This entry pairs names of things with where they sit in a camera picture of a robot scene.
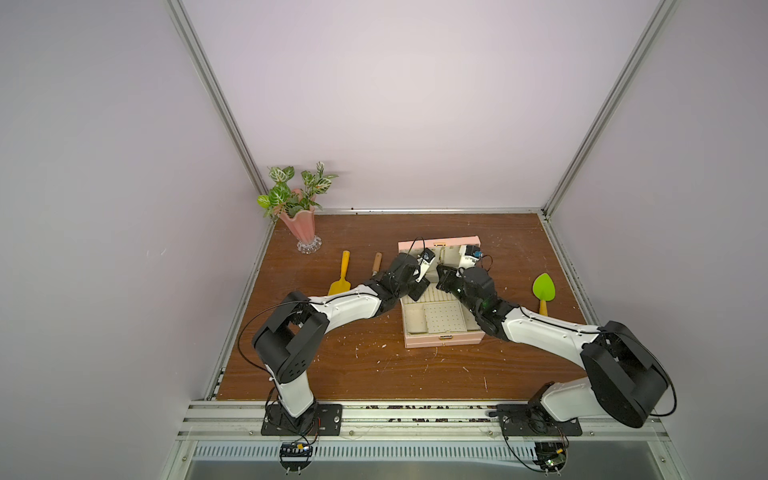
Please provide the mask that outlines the pink jewelry box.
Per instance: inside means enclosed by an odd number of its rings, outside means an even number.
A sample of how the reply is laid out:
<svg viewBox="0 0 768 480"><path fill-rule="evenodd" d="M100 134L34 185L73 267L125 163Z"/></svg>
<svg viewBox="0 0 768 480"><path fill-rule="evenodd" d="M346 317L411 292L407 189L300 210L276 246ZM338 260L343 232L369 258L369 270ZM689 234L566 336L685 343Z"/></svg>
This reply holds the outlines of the pink jewelry box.
<svg viewBox="0 0 768 480"><path fill-rule="evenodd" d="M436 258L423 279L431 284L418 302L408 296L401 299L404 343L407 348L474 345L480 343L485 333L473 315L452 294L436 289L438 266L458 269L459 247L479 245L477 236L418 240L414 245L398 244L401 253L415 258L424 248L431 249Z"/></svg>

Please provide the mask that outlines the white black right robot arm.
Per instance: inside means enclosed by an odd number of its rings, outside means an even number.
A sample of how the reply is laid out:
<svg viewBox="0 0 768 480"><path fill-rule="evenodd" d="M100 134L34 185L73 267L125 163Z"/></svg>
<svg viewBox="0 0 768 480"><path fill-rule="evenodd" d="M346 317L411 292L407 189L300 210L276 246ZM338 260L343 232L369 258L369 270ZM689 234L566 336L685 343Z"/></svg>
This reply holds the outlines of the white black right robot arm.
<svg viewBox="0 0 768 480"><path fill-rule="evenodd" d="M487 335L538 348L585 371L583 378L545 385L529 401L554 422L605 414L639 428L659 415L655 408L666 392L676 392L660 361L620 322L594 326L538 314L502 299L480 267L439 266L437 274L437 288L455 296Z"/></svg>

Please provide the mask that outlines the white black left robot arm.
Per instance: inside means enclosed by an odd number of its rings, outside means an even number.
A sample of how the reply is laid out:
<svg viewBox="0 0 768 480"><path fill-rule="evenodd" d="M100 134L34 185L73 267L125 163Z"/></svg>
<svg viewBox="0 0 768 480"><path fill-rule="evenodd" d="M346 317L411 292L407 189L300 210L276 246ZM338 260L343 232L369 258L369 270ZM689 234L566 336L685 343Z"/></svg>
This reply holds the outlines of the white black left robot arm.
<svg viewBox="0 0 768 480"><path fill-rule="evenodd" d="M436 259L428 248L400 253L390 267L355 288L323 297L290 293L254 334L251 345L260 367L276 387L281 413L298 423L311 417L316 399L307 370L325 335L359 320L379 317L401 298L417 299L429 285L426 273Z"/></svg>

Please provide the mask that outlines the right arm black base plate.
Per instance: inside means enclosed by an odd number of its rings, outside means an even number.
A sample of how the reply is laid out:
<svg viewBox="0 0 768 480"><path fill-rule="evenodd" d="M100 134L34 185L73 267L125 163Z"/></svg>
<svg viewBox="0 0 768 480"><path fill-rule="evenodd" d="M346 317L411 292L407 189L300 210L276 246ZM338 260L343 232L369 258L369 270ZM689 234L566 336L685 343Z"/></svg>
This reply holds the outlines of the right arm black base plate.
<svg viewBox="0 0 768 480"><path fill-rule="evenodd" d="M560 422L545 411L543 394L553 385L554 382L544 384L526 404L497 404L487 416L498 421L507 437L581 436L583 430L576 418Z"/></svg>

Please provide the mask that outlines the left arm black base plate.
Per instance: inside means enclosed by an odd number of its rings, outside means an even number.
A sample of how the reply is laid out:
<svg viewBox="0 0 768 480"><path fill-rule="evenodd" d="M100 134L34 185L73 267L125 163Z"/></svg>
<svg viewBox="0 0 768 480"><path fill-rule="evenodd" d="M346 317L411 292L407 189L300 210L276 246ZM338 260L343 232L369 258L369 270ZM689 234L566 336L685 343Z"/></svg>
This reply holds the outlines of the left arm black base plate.
<svg viewBox="0 0 768 480"><path fill-rule="evenodd" d="M298 417L291 416L279 402L269 404L261 427L262 436L339 436L343 406L315 401Z"/></svg>

